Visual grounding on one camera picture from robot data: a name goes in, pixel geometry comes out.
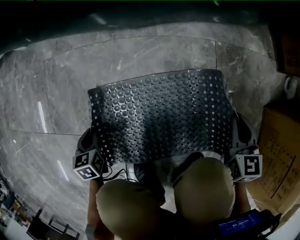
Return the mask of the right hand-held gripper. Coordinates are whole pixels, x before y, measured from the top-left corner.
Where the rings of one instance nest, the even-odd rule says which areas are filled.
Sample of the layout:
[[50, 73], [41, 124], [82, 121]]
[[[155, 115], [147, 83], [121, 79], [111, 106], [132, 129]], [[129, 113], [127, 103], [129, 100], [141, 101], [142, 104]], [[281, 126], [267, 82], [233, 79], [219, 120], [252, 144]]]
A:
[[250, 121], [235, 113], [232, 116], [232, 147], [225, 165], [231, 170], [234, 182], [253, 181], [262, 175], [263, 156], [256, 145], [255, 128]]

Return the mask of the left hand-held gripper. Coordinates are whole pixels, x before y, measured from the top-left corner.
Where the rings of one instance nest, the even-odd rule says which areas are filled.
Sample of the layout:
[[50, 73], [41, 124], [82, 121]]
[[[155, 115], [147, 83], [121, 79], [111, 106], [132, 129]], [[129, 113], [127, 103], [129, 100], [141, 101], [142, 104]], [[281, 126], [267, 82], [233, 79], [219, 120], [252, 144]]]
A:
[[88, 128], [79, 138], [77, 152], [73, 157], [73, 171], [83, 180], [88, 181], [102, 177], [104, 160], [99, 152], [98, 132]]

